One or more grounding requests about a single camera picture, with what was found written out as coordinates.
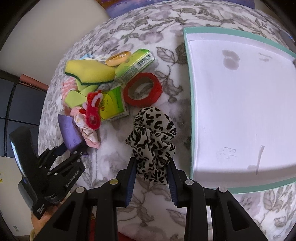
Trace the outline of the person's hand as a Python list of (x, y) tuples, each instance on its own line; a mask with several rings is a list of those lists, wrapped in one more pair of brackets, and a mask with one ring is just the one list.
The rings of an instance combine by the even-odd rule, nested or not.
[(56, 206), (50, 206), (46, 212), (43, 214), (41, 219), (37, 219), (36, 216), (32, 213), (31, 221), (33, 229), (30, 232), (30, 241), (33, 241), (40, 230), (45, 226), (48, 220), (52, 217), (52, 215), (58, 210)]

